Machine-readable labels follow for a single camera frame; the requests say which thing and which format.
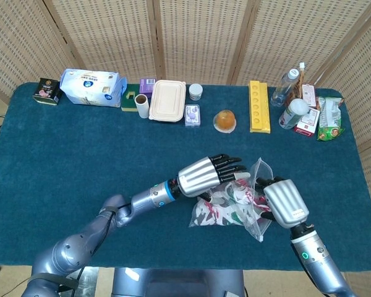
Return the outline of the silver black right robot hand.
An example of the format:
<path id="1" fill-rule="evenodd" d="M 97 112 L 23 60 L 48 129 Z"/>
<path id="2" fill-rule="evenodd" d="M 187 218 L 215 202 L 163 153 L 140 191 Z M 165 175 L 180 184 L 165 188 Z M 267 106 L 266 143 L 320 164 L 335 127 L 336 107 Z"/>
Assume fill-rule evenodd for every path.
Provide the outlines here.
<path id="1" fill-rule="evenodd" d="M 285 229 L 307 221 L 309 210 L 291 179 L 257 178 L 255 189 L 265 196 L 275 221 Z"/>

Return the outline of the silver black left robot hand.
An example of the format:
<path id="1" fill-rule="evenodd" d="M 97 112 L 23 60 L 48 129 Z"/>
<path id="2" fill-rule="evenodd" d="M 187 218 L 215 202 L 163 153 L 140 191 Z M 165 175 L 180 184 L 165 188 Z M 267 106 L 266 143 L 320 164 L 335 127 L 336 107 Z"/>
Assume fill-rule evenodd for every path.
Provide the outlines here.
<path id="1" fill-rule="evenodd" d="M 179 189 L 186 197 L 197 197 L 220 184 L 249 179 L 250 173 L 239 164 L 241 161 L 223 153 L 196 161 L 178 172 Z"/>

